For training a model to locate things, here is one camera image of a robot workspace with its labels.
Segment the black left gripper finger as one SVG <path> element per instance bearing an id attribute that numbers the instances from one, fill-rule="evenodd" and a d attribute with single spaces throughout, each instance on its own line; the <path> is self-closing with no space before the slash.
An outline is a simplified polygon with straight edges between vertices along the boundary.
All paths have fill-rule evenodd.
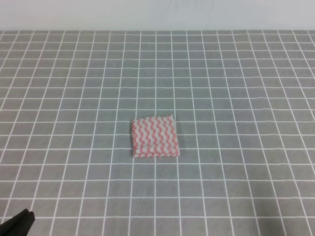
<path id="1" fill-rule="evenodd" d="M 27 236 L 34 221 L 34 212 L 24 209 L 0 225 L 0 236 Z"/>

